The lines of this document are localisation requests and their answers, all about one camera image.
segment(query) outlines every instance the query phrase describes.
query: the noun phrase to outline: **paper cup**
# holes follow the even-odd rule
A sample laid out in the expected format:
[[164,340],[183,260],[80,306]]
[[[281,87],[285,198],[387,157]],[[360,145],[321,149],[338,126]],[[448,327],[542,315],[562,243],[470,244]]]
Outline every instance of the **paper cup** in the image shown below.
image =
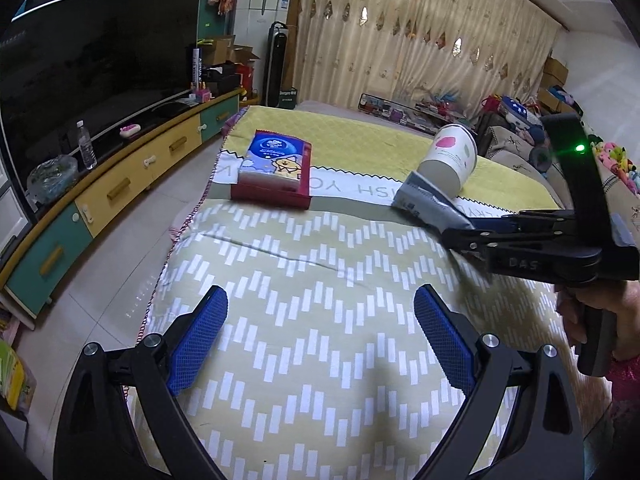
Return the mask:
[[478,148],[469,130],[460,124],[447,124],[433,139],[418,173],[455,198],[477,163]]

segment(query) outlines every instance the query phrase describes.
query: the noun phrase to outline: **metal screw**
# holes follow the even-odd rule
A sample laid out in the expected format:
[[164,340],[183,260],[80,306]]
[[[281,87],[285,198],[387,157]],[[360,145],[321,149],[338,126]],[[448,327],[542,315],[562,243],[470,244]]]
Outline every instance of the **metal screw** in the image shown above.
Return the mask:
[[482,336],[482,342],[489,348],[495,348],[500,344],[498,336],[493,334],[484,334]]
[[142,342],[148,348],[154,348],[158,346],[161,341],[162,341],[162,338],[160,337],[160,334],[149,334],[142,340]]
[[556,357],[558,355],[558,350],[556,350],[556,347],[553,345],[544,345],[542,351],[547,357]]
[[98,351],[97,343],[89,343],[88,345],[84,346],[84,349],[82,349],[82,352],[84,352],[84,355],[94,355],[97,351]]

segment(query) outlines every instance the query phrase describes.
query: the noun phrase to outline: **curtain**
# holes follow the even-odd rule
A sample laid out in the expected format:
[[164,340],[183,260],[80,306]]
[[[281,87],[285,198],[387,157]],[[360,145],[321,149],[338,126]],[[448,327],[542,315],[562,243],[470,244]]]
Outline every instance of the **curtain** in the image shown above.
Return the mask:
[[451,92],[468,115],[492,92],[527,98],[559,24],[528,0],[302,0],[300,97],[355,108]]

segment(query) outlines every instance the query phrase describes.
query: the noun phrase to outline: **water bottle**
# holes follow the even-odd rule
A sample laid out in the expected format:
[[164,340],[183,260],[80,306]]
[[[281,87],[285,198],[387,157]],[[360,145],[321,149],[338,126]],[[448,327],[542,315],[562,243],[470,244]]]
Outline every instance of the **water bottle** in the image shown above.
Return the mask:
[[82,161],[88,170],[92,170],[96,167],[98,161],[95,158],[94,147],[91,144],[89,130],[84,126],[84,121],[78,121],[76,126],[78,127],[78,147],[80,148]]

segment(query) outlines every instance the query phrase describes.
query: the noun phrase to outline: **tile floor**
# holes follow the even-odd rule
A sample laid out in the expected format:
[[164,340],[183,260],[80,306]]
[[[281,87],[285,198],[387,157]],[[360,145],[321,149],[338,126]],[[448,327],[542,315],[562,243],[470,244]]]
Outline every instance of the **tile floor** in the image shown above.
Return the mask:
[[[52,478],[58,416],[79,351],[91,341],[105,350],[135,344],[171,248],[168,229],[202,196],[221,143],[221,137],[210,142],[138,197],[56,292],[58,300],[36,330],[22,329],[17,352],[38,381],[28,415],[27,455],[47,478]],[[54,356],[54,366],[43,355]]]

